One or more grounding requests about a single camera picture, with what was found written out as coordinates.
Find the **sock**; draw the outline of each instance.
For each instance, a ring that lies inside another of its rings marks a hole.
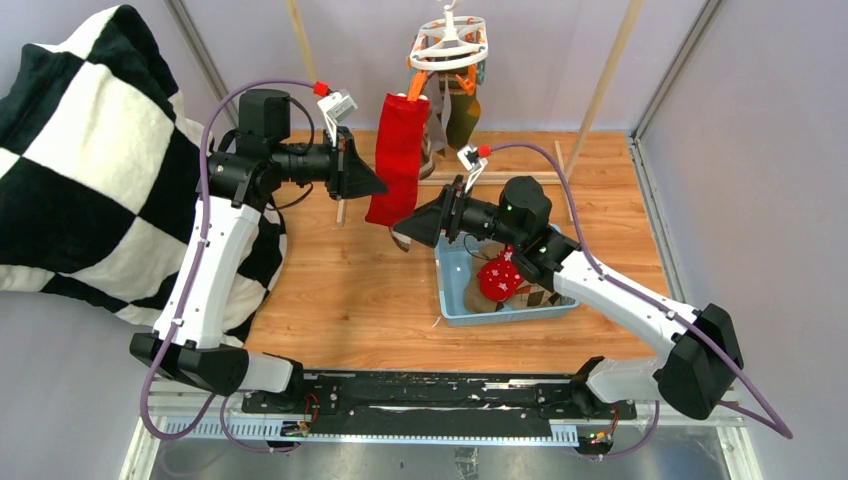
[[[418,171],[421,168],[421,139],[430,102],[419,98],[386,95],[377,130],[377,176],[388,193],[371,197],[365,221],[393,226],[412,215],[418,201]]]

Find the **laundry basket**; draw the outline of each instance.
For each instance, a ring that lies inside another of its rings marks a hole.
[[[565,298],[563,305],[553,307],[528,308],[514,310],[509,305],[491,313],[471,313],[465,308],[464,294],[471,280],[471,255],[465,250],[465,233],[461,233],[456,241],[448,243],[442,234],[436,246],[436,276],[439,280],[439,304],[442,316],[451,327],[468,325],[484,325],[489,323],[518,322],[539,318],[559,318],[579,305],[573,298]],[[474,237],[467,241],[468,250],[476,252],[484,245]]]

